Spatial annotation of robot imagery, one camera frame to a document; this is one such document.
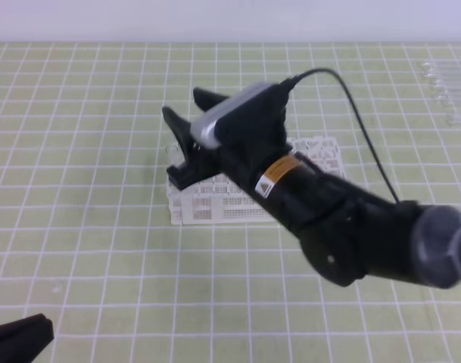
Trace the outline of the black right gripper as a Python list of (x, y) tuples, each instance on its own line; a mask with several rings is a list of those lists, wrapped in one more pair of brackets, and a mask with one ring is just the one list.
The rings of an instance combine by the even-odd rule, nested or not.
[[(251, 132), (240, 140), (213, 150), (199, 145), (190, 133), (191, 123), (170, 107), (164, 106), (162, 108), (164, 121), (178, 141), (185, 159), (179, 166), (167, 168), (170, 183), (178, 189), (185, 189), (220, 173), (231, 175), (244, 167), (255, 169), (259, 157), (265, 157), (274, 150), (284, 149), (286, 139), (284, 121), (288, 95), (289, 90), (285, 86), (277, 85), (272, 113), (258, 120), (256, 126), (251, 128)], [(216, 108), (216, 111), (220, 112), (225, 109), (221, 103), (229, 96), (195, 87), (193, 98), (195, 105), (201, 111), (207, 112)]]

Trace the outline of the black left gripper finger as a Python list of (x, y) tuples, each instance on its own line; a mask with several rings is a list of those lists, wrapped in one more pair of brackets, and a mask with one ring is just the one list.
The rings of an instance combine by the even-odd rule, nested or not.
[(0, 325), (0, 362), (33, 362), (52, 340), (52, 321), (43, 314), (2, 324)]

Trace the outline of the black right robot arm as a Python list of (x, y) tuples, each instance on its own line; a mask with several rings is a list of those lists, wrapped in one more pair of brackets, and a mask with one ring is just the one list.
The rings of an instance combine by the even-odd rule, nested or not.
[(447, 289), (461, 281), (461, 213), (392, 203), (320, 169), (287, 141), (290, 87), (262, 82), (231, 97), (196, 88), (201, 118), (168, 107), (165, 123), (184, 163), (167, 170), (179, 190), (224, 174), (299, 241), (312, 267), (346, 287), (367, 275)]

